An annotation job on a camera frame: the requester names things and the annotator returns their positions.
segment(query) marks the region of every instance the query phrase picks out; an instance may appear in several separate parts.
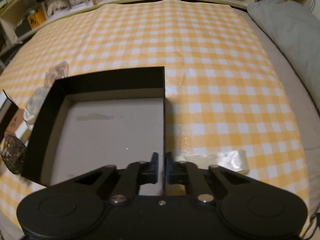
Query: gray cardboard bottom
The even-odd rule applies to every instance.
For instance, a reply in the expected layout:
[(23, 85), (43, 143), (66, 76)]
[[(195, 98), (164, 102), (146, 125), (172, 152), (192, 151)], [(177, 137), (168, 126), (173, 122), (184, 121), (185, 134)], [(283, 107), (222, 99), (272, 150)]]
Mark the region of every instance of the gray cardboard bottom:
[(164, 150), (162, 98), (75, 103), (68, 111), (54, 158), (51, 185), (108, 164), (124, 169), (159, 153), (158, 183), (140, 195), (162, 193)]

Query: metal screw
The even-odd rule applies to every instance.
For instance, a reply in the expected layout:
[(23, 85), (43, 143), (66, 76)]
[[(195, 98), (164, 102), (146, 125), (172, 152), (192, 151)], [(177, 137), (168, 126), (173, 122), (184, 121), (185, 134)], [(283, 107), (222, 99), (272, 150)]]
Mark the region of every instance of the metal screw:
[(166, 203), (167, 203), (167, 202), (164, 201), (164, 200), (159, 200), (159, 201), (158, 201), (158, 204), (159, 204), (160, 206), (164, 206)]
[(198, 200), (203, 203), (207, 203), (207, 202), (211, 202), (212, 200), (214, 200), (214, 197), (210, 194), (200, 194), (198, 196)]
[(126, 201), (126, 197), (124, 195), (113, 195), (110, 200), (113, 202), (113, 203), (122, 203), (124, 201)]

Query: cardboard box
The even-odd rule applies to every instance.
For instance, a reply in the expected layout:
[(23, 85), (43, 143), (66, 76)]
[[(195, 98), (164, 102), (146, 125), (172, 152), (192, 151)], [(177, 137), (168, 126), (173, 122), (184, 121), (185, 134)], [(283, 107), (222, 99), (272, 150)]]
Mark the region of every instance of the cardboard box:
[(18, 106), (4, 90), (0, 92), (0, 142), (2, 142), (4, 133), (18, 109)]
[(30, 15), (28, 17), (28, 22), (32, 29), (40, 26), (42, 23), (45, 22), (45, 16), (42, 9), (39, 9), (36, 13), (33, 15)]
[(11, 134), (16, 136), (16, 130), (19, 128), (19, 126), (21, 125), (21, 123), (24, 121), (23, 120), (23, 113), (24, 113), (24, 109), (19, 108), (17, 110), (17, 112), (15, 113), (15, 115), (13, 116), (13, 118), (11, 119), (10, 123), (8, 124), (5, 132), (4, 132), (4, 136), (6, 136), (7, 134)]
[[(159, 153), (163, 168), (164, 67), (110, 70), (57, 80), (40, 110), (22, 176), (54, 185), (108, 164), (124, 169)], [(158, 183), (143, 195), (158, 195)]]

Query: gray pillow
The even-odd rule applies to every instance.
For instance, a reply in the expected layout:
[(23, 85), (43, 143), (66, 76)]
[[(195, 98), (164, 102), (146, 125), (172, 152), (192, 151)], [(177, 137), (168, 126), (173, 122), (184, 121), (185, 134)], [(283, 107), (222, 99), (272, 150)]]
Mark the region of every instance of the gray pillow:
[(320, 110), (320, 21), (294, 1), (263, 0), (247, 9), (288, 59)]

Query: yellow box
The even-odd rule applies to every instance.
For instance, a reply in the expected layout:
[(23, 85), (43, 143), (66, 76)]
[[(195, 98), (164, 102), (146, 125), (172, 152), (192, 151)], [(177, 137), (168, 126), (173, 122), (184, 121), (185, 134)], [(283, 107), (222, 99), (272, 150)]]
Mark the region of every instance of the yellow box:
[(44, 23), (45, 16), (44, 16), (43, 10), (40, 9), (36, 13), (34, 13), (33, 15), (30, 15), (28, 17), (28, 22), (29, 22), (32, 29), (34, 29), (34, 28), (38, 27), (39, 25), (41, 25), (42, 23)]

